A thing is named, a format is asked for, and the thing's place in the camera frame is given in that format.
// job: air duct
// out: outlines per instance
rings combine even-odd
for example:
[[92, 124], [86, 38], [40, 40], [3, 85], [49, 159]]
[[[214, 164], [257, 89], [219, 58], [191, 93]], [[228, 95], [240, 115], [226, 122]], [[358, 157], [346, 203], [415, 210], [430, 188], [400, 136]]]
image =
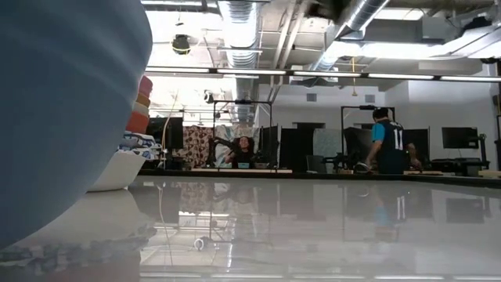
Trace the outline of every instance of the air duct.
[[219, 14], [215, 0], [142, 0], [141, 4], [146, 11]]
[[[239, 69], [256, 68], [258, 53], [258, 15], [260, 4], [247, 1], [219, 1], [223, 17], [225, 45], [230, 47], [226, 53], [230, 67]], [[257, 99], [257, 80], [236, 78], [235, 99]], [[252, 122], [251, 113], [255, 107], [237, 107], [239, 122]]]
[[343, 37], [353, 31], [360, 31], [367, 27], [373, 18], [388, 4], [390, 0], [351, 0], [340, 18], [340, 24], [334, 26], [334, 40], [326, 48], [316, 63], [310, 67], [311, 71], [329, 71], [339, 59], [344, 50], [340, 50], [339, 41], [336, 39]]

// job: jersey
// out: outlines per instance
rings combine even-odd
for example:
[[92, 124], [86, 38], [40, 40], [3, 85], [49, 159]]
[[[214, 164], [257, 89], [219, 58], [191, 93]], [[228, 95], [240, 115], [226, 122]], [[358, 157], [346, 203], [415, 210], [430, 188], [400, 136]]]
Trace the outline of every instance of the jersey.
[[376, 136], [384, 135], [380, 150], [377, 152], [376, 160], [378, 171], [381, 174], [403, 174], [405, 170], [405, 146], [403, 139], [404, 128], [398, 122], [383, 120], [378, 121], [373, 127], [376, 130], [383, 130]]

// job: reflective floor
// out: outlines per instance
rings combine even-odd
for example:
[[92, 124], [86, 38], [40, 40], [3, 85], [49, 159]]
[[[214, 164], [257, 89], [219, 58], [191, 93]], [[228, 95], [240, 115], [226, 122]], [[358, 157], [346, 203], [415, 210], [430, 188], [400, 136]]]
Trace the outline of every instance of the reflective floor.
[[140, 176], [0, 253], [0, 281], [501, 280], [501, 191]]

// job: man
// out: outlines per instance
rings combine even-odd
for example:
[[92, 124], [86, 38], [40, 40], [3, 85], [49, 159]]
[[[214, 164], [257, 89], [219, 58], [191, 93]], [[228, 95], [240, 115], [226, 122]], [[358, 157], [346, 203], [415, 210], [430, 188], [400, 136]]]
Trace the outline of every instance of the man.
[[421, 163], [416, 158], [416, 148], [412, 143], [405, 144], [404, 128], [388, 118], [388, 109], [379, 108], [373, 112], [376, 124], [373, 126], [373, 145], [366, 159], [366, 165], [371, 166], [374, 158], [380, 174], [403, 174], [406, 164], [404, 148], [409, 150], [411, 164], [420, 168]]

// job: desk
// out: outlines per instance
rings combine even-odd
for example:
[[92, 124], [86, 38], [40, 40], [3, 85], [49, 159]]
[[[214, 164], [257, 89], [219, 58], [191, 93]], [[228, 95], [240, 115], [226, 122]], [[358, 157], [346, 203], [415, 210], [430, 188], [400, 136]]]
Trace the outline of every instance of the desk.
[[290, 169], [192, 168], [192, 172], [292, 173]]
[[[340, 170], [339, 174], [342, 175], [352, 175], [353, 171], [352, 170]], [[419, 172], [419, 171], [405, 171], [404, 175], [444, 175], [443, 172], [439, 171], [424, 171], [424, 172]]]
[[497, 178], [501, 177], [501, 172], [500, 171], [484, 170], [484, 171], [479, 171], [478, 175], [481, 177], [497, 179]]

